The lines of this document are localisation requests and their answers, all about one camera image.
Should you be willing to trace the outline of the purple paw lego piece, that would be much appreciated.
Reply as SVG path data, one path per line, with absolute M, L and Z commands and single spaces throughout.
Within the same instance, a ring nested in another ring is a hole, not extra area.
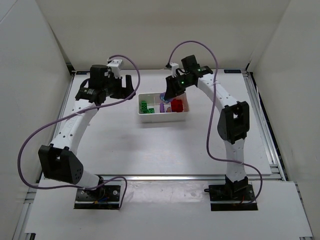
M 172 99 L 165 99 L 165 93 L 164 92 L 159 95 L 159 98 L 165 104 L 168 104 L 168 103 L 170 103 L 172 101 Z

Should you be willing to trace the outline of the red lego plate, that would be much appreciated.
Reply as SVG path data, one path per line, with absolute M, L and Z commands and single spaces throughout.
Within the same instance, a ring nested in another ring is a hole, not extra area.
M 173 99 L 170 105 L 172 112 L 181 113 L 184 111 L 183 101 L 181 99 Z

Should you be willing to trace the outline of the purple rounded lego piece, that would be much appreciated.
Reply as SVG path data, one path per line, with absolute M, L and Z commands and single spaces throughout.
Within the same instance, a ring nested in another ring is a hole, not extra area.
M 159 111 L 160 111 L 160 113 L 164 113 L 164 112 L 165 112 L 165 106 L 164 106 L 163 103 L 161 103 L 161 104 L 159 105 Z

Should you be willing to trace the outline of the green L-shaped lego plate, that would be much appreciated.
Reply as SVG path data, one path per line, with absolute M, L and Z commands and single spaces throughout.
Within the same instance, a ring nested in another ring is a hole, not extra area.
M 146 101 L 142 100 L 139 103 L 139 110 L 141 114 L 154 114 L 155 109 L 153 107 L 148 108 L 148 104 Z

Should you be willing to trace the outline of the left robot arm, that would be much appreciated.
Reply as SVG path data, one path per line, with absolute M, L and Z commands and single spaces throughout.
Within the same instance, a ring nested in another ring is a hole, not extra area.
M 131 99 L 134 94 L 132 77 L 126 75 L 122 86 L 121 67 L 123 61 L 114 59 L 107 65 L 94 64 L 89 78 L 85 79 L 75 96 L 75 102 L 57 136 L 49 145 L 42 145 L 38 156 L 46 178 L 79 186 L 96 189 L 102 183 L 99 176 L 89 173 L 77 158 L 81 139 L 98 108 L 106 98 Z

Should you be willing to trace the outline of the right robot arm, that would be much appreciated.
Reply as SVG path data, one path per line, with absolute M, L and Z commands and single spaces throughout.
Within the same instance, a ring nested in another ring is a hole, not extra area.
M 212 193 L 226 200 L 235 200 L 245 194 L 249 180 L 244 166 L 244 145 L 250 129 L 250 108 L 246 101 L 232 97 L 216 80 L 217 72 L 208 66 L 200 66 L 194 55 L 182 59 L 179 64 L 169 62 L 166 68 L 171 75 L 166 77 L 166 91 L 162 95 L 164 102 L 171 102 L 182 95 L 186 88 L 196 86 L 218 110 L 217 132 L 224 141 L 227 164 L 225 184 L 212 188 Z

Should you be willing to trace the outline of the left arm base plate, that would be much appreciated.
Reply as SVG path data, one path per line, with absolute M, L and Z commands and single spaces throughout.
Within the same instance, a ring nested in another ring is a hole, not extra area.
M 123 200 L 120 181 L 107 183 L 95 190 L 77 190 L 74 200 L 76 210 L 119 210 Z

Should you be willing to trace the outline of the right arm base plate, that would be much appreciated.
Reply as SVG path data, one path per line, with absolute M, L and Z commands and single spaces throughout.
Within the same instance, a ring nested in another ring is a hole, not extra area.
M 209 185 L 204 189 L 209 194 L 210 210 L 212 212 L 257 211 L 258 205 L 255 199 L 253 186 L 231 195 L 224 184 Z

